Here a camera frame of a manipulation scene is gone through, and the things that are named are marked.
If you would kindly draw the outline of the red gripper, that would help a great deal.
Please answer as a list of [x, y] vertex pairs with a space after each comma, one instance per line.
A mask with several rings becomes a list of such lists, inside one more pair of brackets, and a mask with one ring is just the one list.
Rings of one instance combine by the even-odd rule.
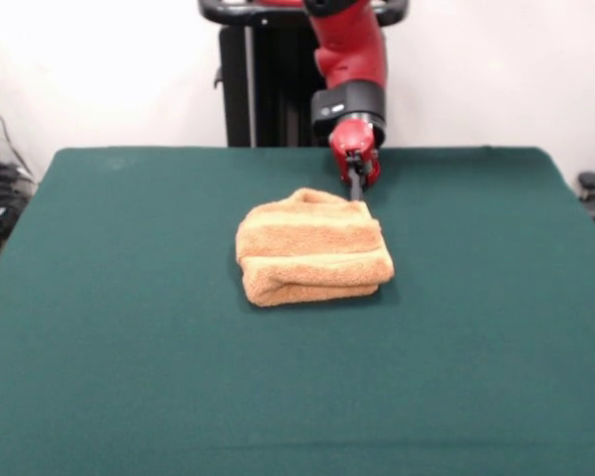
[[349, 183], [350, 199], [363, 201], [381, 171], [373, 127], [363, 119], [343, 119], [330, 134], [329, 146], [342, 179]]

